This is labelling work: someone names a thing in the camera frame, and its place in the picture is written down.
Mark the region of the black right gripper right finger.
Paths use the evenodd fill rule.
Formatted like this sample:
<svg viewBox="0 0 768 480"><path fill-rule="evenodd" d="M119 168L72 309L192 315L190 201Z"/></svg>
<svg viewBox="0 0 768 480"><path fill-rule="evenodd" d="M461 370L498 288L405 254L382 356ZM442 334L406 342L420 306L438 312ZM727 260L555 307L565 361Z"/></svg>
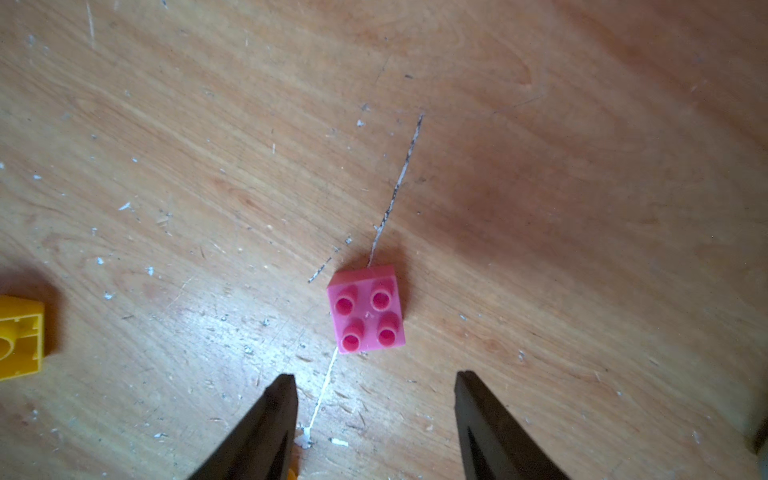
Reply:
<svg viewBox="0 0 768 480"><path fill-rule="evenodd" d="M565 479L567 475L473 371L456 375L455 417L468 479Z"/></svg>

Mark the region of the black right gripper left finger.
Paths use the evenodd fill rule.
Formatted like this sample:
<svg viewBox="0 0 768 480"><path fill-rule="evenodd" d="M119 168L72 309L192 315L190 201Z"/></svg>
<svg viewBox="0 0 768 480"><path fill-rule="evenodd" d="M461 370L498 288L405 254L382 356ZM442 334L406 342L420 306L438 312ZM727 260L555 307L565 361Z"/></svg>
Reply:
<svg viewBox="0 0 768 480"><path fill-rule="evenodd" d="M191 477L296 479L298 461L293 447L297 411L295 377L281 374Z"/></svg>

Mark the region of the pink lego brick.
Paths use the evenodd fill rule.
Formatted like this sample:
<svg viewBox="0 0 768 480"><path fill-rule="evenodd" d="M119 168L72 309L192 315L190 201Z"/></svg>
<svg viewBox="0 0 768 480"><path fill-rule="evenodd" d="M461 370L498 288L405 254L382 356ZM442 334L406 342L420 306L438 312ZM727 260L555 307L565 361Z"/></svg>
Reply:
<svg viewBox="0 0 768 480"><path fill-rule="evenodd" d="M338 271L326 288L342 354L406 344L398 281L392 265Z"/></svg>

